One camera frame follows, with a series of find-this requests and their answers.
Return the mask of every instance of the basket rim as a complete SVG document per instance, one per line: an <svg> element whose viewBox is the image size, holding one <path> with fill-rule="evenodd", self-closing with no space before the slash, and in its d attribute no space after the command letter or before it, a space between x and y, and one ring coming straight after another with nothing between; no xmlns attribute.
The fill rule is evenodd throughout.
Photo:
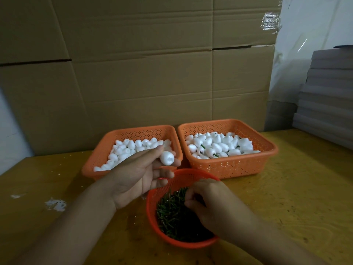
<svg viewBox="0 0 353 265"><path fill-rule="evenodd" d="M209 176L209 178L214 179L216 181L221 181L218 177L216 177L215 175L213 175L211 173L208 173L203 170L193 169L193 168L178 169L174 172L174 174L175 174L175 177L178 177L180 174L186 174L186 173L191 174L192 172L195 172L195 171L197 171L198 174L199 173L207 174ZM152 199L152 196L154 195L155 192L156 192L156 189L150 190L148 192L147 200L146 200L146 214L147 214L148 222L152 226L153 231L155 231L157 233L157 235L160 236L163 240L165 240L167 243L170 243L171 245L174 245L177 247L182 247L182 248L188 248L188 249L197 249L197 248L207 247L207 246L210 246L219 240L219 237L217 235L215 235L214 237L212 237L208 240L205 240L205 241L201 241L201 242L197 242L197 243L187 243L187 242L181 242L181 241L172 239L169 236L165 235L157 226L152 225L151 218L153 216L151 216L149 213L150 212L150 200Z"/></svg>
<svg viewBox="0 0 353 265"><path fill-rule="evenodd" d="M264 139L265 141L270 143L273 146L273 149L269 150L269 151L262 151L260 153L250 153L250 154L237 155L237 156L228 156L227 159L223 159L225 157L215 158L215 159L213 159L213 158L212 159L197 159L196 157L192 156L190 151L188 151L188 146L187 146L186 140L183 136L182 129L188 125L191 125L191 124L192 125L201 125L201 124L205 124L205 123L214 123L214 122L220 122L220 121L223 121L223 122L237 121L237 122L244 124L246 127L248 127L249 129L251 129L252 131L257 133L262 139ZM181 124L178 126L178 135L179 135L179 139L180 139L181 145L183 147L184 153L186 155L186 158L188 160L192 159L193 162L196 162L199 164L215 164L220 161L219 159L234 161L234 160L243 160L243 159L249 159L249 158L264 157L264 156L270 157L270 156L276 155L278 153L278 147L276 144L272 143L267 138L265 138L263 135L261 135L259 132L257 132L255 129L253 129L252 127L250 127L249 125L247 125L246 123L244 123L243 121L238 120L238 119L210 120L210 121L200 121L200 122Z"/></svg>
<svg viewBox="0 0 353 265"><path fill-rule="evenodd" d="M119 132L128 132L128 131L135 131L135 130L141 130L144 128L161 128L161 127L168 127L171 128L172 133L171 136L174 136L177 143L176 146L174 147L174 150L176 153L176 159L179 159L180 161L183 160L183 151L181 149L181 145L178 139L178 134L177 131L175 130L175 128L172 125L151 125L151 126L142 126L142 127L135 127L135 128L124 128L124 129L115 129L112 131L109 131L108 133L106 133L101 140L99 141L99 143L97 144L97 146L94 148L94 150L92 151L91 155L89 156L89 158L86 160L85 164L83 165L82 169L81 169L81 174L84 175L85 177L88 178L97 178L97 177L101 177L101 176L105 176L106 174L108 174L111 170L105 170L105 171L93 171L90 169L89 167L89 163L91 163L91 161L95 158L95 151L96 149L100 146L100 144L102 143L102 141L104 140L104 138L106 136L109 136L111 133L114 133L116 131Z"/></svg>

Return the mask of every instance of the wooden table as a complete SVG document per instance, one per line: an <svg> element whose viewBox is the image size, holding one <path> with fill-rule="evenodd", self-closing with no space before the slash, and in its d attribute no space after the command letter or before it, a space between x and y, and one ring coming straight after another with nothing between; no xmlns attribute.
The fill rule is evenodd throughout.
<svg viewBox="0 0 353 265"><path fill-rule="evenodd" d="M263 133L280 149L258 175L224 180L249 207L331 264L353 263L353 152L292 129ZM80 175L91 151L26 158L0 177L0 264L36 240L93 181ZM152 231L145 201L117 212L86 264L259 264L224 241L188 250Z"/></svg>

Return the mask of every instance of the clear tape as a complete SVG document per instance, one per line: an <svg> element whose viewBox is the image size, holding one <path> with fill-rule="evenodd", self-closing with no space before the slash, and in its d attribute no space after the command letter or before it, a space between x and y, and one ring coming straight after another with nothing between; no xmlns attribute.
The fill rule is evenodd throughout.
<svg viewBox="0 0 353 265"><path fill-rule="evenodd" d="M273 34L278 33L280 24L280 15L278 13L266 12L262 18L261 27L264 31L276 30Z"/></svg>

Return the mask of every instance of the stack of cardboard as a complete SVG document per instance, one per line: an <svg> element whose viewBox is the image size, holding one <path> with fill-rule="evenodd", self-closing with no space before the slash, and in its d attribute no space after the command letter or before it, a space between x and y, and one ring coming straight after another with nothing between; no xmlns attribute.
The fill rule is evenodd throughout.
<svg viewBox="0 0 353 265"><path fill-rule="evenodd" d="M293 126L353 149L353 47L314 52Z"/></svg>
<svg viewBox="0 0 353 265"><path fill-rule="evenodd" d="M35 154L108 131L264 126L279 0L2 0L1 86Z"/></svg>

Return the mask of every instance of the perforated basket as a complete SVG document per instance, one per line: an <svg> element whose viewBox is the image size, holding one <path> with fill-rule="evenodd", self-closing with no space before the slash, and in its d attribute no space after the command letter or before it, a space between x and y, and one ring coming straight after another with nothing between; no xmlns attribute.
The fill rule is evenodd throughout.
<svg viewBox="0 0 353 265"><path fill-rule="evenodd" d="M202 170L197 169L178 169L174 172L175 176L172 179L168 180L168 184L162 188L157 188L150 190L147 195L146 201L146 213L148 220L153 228L153 230L166 242L170 243L171 245L175 245L178 247L183 248L202 248L209 245L212 245L214 242L218 240L218 236L214 236L211 239L197 242L197 243L186 243L177 241L165 235L158 227L157 218L156 218L156 209L157 204L161 200L161 198L169 191L175 192L183 187L189 187L194 182L199 181L202 178L212 178L214 180L219 181L219 178L216 176L207 173Z"/></svg>
<svg viewBox="0 0 353 265"><path fill-rule="evenodd" d="M261 152L206 160L193 157L188 150L185 138L195 133L214 131L223 134L233 132L240 137L249 138L249 140L252 141L254 150ZM260 173L264 169L268 158L278 152L278 148L274 143L268 141L249 125L236 119L182 124L178 127L178 134L181 146L183 147L186 158L189 160L190 166L210 172L219 178L231 178Z"/></svg>
<svg viewBox="0 0 353 265"><path fill-rule="evenodd" d="M95 166L100 167L107 162L108 155L110 154L112 146L115 144L116 140L123 141L124 139L132 139L135 141L137 139L143 140L151 139L153 137L157 138L158 140L170 139L172 141L171 147L176 153L175 158L179 159L180 161L183 159L177 132L171 125L155 125L138 128L118 129L104 135L104 137L92 152L91 156L82 167L82 174L86 177L94 178L95 180L98 180L106 175L109 170L94 172L93 168ZM170 170L176 169L174 166L163 166L163 168Z"/></svg>

